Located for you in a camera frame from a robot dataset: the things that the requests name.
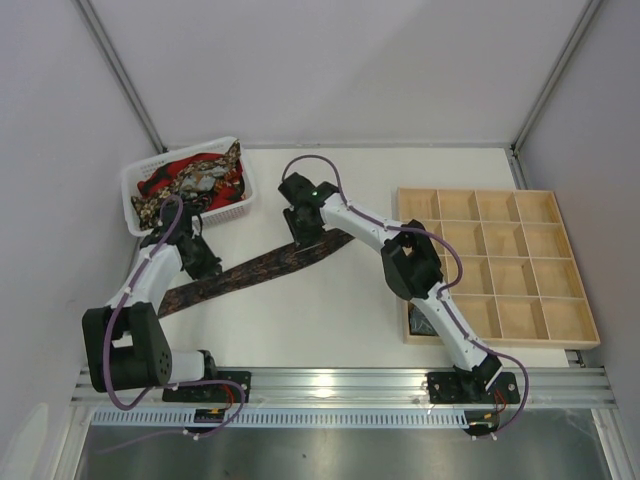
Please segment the dark paisley necktie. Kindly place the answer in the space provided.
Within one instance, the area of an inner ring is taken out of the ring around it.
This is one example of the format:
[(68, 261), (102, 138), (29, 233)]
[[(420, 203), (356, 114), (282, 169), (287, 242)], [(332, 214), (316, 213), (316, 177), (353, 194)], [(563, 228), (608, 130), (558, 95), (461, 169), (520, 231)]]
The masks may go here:
[(330, 230), (312, 246), (298, 247), (290, 243), (215, 277), (171, 288), (160, 304), (158, 317), (164, 318), (220, 296), (294, 274), (328, 258), (353, 240), (354, 237), (346, 232)]

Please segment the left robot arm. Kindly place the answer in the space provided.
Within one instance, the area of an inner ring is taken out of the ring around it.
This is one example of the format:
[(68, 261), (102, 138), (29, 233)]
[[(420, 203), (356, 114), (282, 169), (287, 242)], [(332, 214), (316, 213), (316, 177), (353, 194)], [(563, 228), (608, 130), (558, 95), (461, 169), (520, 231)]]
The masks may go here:
[(206, 378), (211, 355), (173, 351), (159, 322), (162, 300), (179, 273), (193, 280), (222, 273), (221, 259), (194, 227), (195, 215), (179, 197), (169, 196), (124, 285), (106, 305), (84, 313), (82, 331), (96, 391), (114, 395)]

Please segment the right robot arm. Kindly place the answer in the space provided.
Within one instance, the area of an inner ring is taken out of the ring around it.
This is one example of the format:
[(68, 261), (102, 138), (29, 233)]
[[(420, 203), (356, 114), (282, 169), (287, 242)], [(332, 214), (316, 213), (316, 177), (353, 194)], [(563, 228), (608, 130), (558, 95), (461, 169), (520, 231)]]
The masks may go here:
[(292, 173), (278, 187), (289, 203), (283, 211), (294, 241), (308, 246), (327, 229), (340, 230), (380, 254), (388, 288), (426, 317), (453, 362), (461, 389), (477, 401), (502, 372), (491, 353), (456, 306), (433, 243), (443, 243), (418, 221), (399, 223), (367, 213), (329, 182), (314, 185)]

